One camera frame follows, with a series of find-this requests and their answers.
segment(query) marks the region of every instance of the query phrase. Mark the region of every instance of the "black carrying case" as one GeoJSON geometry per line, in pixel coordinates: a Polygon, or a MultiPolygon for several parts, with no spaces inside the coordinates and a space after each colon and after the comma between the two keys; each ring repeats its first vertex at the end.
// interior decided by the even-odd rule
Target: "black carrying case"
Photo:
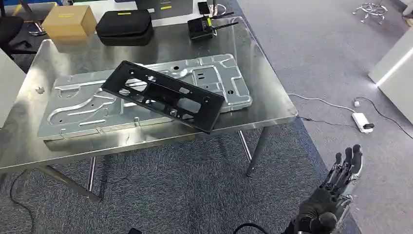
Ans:
{"type": "Polygon", "coordinates": [[[100,41],[108,46],[144,46],[153,36],[147,10],[108,11],[96,25],[100,41]]]}

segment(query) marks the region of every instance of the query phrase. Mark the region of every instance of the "office chair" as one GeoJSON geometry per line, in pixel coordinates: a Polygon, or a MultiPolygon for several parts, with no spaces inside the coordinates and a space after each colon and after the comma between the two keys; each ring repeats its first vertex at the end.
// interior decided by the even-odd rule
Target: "office chair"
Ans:
{"type": "Polygon", "coordinates": [[[0,48],[11,58],[14,54],[36,54],[37,51],[28,51],[16,49],[18,46],[23,45],[26,48],[32,47],[32,45],[26,41],[20,41],[14,44],[10,44],[17,34],[19,34],[20,29],[23,26],[23,19],[17,16],[6,16],[6,11],[4,9],[4,2],[0,0],[0,48]]]}

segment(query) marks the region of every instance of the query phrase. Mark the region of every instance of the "metal robotic arm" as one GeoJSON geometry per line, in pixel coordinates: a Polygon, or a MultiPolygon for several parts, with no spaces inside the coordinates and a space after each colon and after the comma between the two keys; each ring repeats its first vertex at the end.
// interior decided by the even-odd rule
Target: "metal robotic arm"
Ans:
{"type": "Polygon", "coordinates": [[[336,154],[336,162],[324,182],[300,205],[299,214],[283,234],[329,234],[342,222],[353,201],[352,192],[360,179],[363,157],[360,145],[336,154]]]}

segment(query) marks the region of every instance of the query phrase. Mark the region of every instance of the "metal plate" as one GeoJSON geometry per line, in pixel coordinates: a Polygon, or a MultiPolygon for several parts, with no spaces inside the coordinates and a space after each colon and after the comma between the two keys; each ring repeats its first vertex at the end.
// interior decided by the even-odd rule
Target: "metal plate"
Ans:
{"type": "MultiPolygon", "coordinates": [[[[224,96],[221,113],[239,110],[252,103],[231,54],[145,67],[224,96]]],[[[108,70],[57,78],[50,94],[53,98],[47,103],[38,137],[43,140],[63,139],[172,121],[103,92],[100,86],[112,72],[108,70]]],[[[135,83],[134,86],[138,90],[145,88],[144,83],[135,83]]]]}

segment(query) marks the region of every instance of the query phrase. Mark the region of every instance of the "black frame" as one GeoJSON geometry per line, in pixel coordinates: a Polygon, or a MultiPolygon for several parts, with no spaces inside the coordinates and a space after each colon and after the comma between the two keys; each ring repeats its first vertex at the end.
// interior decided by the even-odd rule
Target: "black frame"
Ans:
{"type": "Polygon", "coordinates": [[[102,90],[208,134],[225,101],[221,95],[128,61],[120,63],[102,85],[102,90]],[[146,88],[141,92],[127,86],[129,79],[146,82],[146,88]],[[184,99],[200,104],[197,112],[179,106],[179,101],[184,99]]]}

